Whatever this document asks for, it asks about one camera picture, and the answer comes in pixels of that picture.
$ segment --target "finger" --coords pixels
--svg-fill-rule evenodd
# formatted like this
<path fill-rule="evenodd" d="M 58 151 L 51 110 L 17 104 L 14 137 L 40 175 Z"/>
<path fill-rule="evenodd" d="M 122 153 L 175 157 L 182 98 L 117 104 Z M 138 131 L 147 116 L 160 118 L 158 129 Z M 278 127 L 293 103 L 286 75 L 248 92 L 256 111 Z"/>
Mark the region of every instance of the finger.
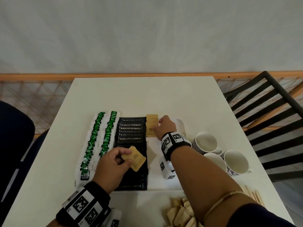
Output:
<path fill-rule="evenodd" d="M 127 149 L 127 148 L 124 148 L 124 147 L 115 147 L 114 149 L 109 151 L 109 156 L 112 159 L 115 159 L 116 156 L 118 156 L 118 155 L 131 154 L 131 152 L 132 151 L 130 149 Z"/>
<path fill-rule="evenodd" d="M 162 123 L 164 120 L 169 119 L 169 116 L 165 115 L 161 119 L 159 119 L 158 123 Z"/>
<path fill-rule="evenodd" d="M 122 171 L 122 174 L 125 174 L 125 172 L 131 167 L 132 162 L 132 159 L 128 159 L 119 166 Z"/>
<path fill-rule="evenodd" d="M 115 162 L 116 162 L 116 164 L 120 165 L 123 162 L 123 159 L 117 157 L 117 158 L 115 158 Z"/>

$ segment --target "white table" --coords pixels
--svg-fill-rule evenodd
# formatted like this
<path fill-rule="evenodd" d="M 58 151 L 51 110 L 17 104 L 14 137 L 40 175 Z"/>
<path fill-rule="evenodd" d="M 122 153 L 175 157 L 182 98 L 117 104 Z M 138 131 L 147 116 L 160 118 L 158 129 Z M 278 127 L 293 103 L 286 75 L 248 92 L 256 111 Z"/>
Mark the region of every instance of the white table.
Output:
<path fill-rule="evenodd" d="M 248 158 L 253 172 L 235 180 L 257 189 L 269 211 L 292 222 L 213 77 L 126 77 L 74 80 L 3 226 L 45 226 L 55 218 L 74 192 L 75 166 L 89 124 L 93 114 L 102 110 L 119 110 L 124 117 L 167 114 L 179 118 L 189 140 L 200 131 L 212 133 L 223 150 L 238 150 Z M 152 179 L 149 182 L 148 187 L 155 188 Z M 159 213 L 157 208 L 148 211 L 142 206 L 157 193 L 120 192 L 112 194 L 112 202 L 132 197 L 129 209 L 141 206 L 141 215 L 152 218 L 153 212 Z"/>

